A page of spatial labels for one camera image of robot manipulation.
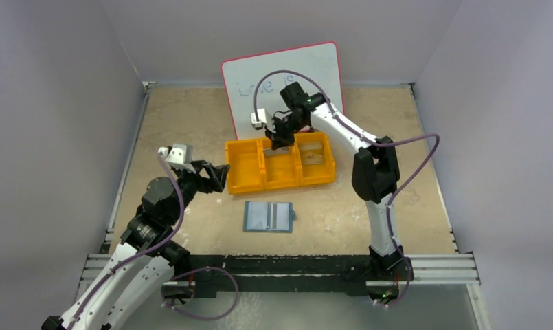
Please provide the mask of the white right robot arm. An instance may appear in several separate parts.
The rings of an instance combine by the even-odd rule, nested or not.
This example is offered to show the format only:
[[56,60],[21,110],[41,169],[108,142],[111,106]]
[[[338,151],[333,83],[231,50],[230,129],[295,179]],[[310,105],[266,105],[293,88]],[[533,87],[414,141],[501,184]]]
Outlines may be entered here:
[[351,122],[323,91],[310,96],[294,82],[283,88],[280,96],[287,110],[270,113],[255,109],[251,115],[253,128],[264,130],[273,150],[293,146],[296,133],[313,127],[353,154],[351,183],[368,211],[371,263],[378,270],[391,270],[403,260],[392,206],[400,179],[393,141],[380,139]]

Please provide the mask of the blue leather card holder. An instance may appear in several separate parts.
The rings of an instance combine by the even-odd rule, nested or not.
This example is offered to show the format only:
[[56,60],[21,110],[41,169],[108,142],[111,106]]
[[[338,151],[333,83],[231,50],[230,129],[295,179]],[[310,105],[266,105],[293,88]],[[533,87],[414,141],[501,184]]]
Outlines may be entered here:
[[292,233],[296,213],[290,202],[246,201],[244,232]]

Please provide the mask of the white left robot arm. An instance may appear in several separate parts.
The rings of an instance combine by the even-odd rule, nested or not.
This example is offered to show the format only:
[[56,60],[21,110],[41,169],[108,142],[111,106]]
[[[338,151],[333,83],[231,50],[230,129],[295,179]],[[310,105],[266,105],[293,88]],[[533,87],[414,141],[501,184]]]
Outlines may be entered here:
[[174,275],[193,274],[190,252],[172,238],[197,193],[221,193],[228,165],[205,160],[167,166],[152,179],[109,261],[86,292],[42,329],[121,329],[131,314]]

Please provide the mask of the grey credit card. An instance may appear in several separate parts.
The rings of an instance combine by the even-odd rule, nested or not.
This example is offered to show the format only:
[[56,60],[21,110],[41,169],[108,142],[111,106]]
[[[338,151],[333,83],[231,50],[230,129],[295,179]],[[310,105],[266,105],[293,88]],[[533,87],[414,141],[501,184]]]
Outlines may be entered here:
[[270,148],[265,148],[263,150],[263,153],[264,153],[264,157],[267,158],[267,159],[271,159],[271,158],[283,158],[283,157],[288,157],[289,156],[289,148],[288,147],[283,147],[283,148],[277,148],[277,149],[270,149]]

